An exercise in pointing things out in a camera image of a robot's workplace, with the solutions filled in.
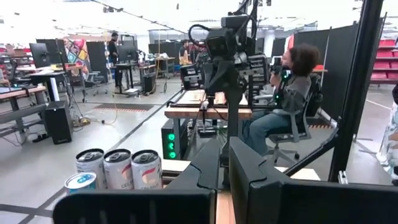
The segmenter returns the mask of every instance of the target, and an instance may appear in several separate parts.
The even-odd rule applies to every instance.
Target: blue jeans
[[[275,128],[289,127],[289,118],[268,111],[254,111],[252,119],[243,124],[245,143],[261,156],[266,156],[266,137]]]

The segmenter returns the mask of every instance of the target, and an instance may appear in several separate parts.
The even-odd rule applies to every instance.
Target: green light
[[[169,150],[174,150],[174,143],[170,142],[167,147],[169,148]]]
[[[175,152],[170,152],[169,153],[169,157],[174,159],[177,155],[175,154]]]
[[[174,134],[169,134],[167,137],[168,137],[168,139],[170,141],[174,141],[174,139],[175,139],[175,135]]]

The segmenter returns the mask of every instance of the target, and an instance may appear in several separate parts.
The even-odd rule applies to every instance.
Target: person's hand
[[[279,86],[280,84],[280,76],[276,75],[275,72],[271,72],[271,79],[269,83],[273,86]]]

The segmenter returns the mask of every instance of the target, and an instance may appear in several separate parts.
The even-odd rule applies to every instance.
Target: aluminum can
[[[94,172],[80,172],[65,181],[65,187],[68,189],[68,194],[77,193],[81,190],[96,189],[95,180],[97,175]]]
[[[162,164],[156,151],[142,150],[131,156],[134,189],[162,189]]]
[[[108,189],[131,190],[131,152],[127,149],[115,149],[104,156],[104,170]]]
[[[94,172],[97,175],[97,189],[106,189],[102,149],[89,149],[77,154],[76,168],[77,172]]]

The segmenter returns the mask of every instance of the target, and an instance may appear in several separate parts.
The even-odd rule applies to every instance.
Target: concrete floor
[[[112,122],[116,113],[113,111],[94,110],[101,103],[134,103],[154,105],[147,112],[119,112],[112,125],[91,123],[73,134],[73,141],[68,144],[53,145],[51,139],[42,142],[26,142],[15,146],[5,139],[0,139],[0,223],[51,223],[51,210],[65,193],[62,189],[66,178],[76,172],[75,155],[89,148],[102,148],[105,151],[126,148],[132,152],[141,149],[154,149],[162,154],[160,128],[167,121],[164,116],[164,103],[180,89],[178,78],[168,81],[166,93],[160,93],[164,80],[159,82],[158,91],[147,97],[125,98],[111,94],[89,95],[88,102],[79,103],[83,114],[98,120]],[[348,162],[350,182],[389,185],[390,178],[383,171],[372,151],[378,151],[385,125],[389,119],[392,98],[389,86],[372,86],[364,107],[363,119],[359,130],[359,144],[352,145]],[[27,99],[19,100],[20,106],[28,105]],[[10,110],[9,103],[0,104],[0,113]],[[25,121],[37,119],[37,115],[25,118]],[[31,133],[42,132],[43,126],[34,126]],[[330,129],[312,129],[312,139],[298,144],[284,144],[281,147],[296,149],[304,155],[315,149],[330,134]],[[16,142],[17,135],[6,136]],[[331,160],[329,152],[310,164],[321,179],[327,179]],[[286,166],[279,161],[279,166]]]

